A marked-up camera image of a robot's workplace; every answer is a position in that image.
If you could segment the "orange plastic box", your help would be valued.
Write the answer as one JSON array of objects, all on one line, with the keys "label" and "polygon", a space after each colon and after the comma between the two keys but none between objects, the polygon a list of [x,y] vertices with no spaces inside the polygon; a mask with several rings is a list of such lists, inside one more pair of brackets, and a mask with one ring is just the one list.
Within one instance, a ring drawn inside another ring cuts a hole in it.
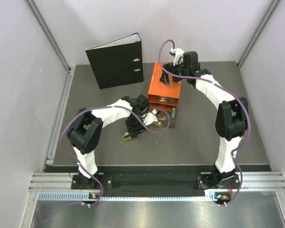
[{"label": "orange plastic box", "polygon": [[[156,62],[152,73],[148,95],[159,95],[159,96],[166,96],[166,97],[173,97],[180,99],[181,81],[173,82],[172,76],[169,75],[170,83],[166,85],[160,82],[161,76],[162,76],[162,68],[160,64]],[[163,109],[165,111],[171,111],[173,107],[175,108],[178,107],[179,100],[177,105],[154,103],[150,101],[149,103],[151,109]]]}]

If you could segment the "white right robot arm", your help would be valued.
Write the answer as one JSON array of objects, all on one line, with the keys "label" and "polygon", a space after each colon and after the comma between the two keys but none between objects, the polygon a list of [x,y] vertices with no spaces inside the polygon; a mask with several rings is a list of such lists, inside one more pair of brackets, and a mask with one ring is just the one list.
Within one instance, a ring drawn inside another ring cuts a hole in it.
[{"label": "white right robot arm", "polygon": [[215,128],[220,136],[218,157],[210,175],[197,176],[201,189],[223,188],[235,177],[235,157],[245,131],[249,127],[247,99],[235,98],[221,88],[220,83],[207,70],[201,69],[195,51],[184,52],[181,48],[171,48],[173,61],[163,65],[160,81],[169,84],[186,79],[195,89],[203,93],[217,110]]}]

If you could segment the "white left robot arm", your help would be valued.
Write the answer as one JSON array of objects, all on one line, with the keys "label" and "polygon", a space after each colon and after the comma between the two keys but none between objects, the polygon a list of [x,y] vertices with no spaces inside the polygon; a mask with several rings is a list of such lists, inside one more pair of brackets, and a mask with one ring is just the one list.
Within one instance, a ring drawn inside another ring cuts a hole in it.
[{"label": "white left robot arm", "polygon": [[66,136],[79,160],[78,175],[82,183],[90,189],[98,184],[95,149],[104,127],[125,118],[127,133],[123,138],[127,141],[144,132],[145,126],[157,122],[156,114],[156,109],[150,111],[148,99],[139,95],[136,99],[124,96],[107,109],[97,108],[76,119]]}]

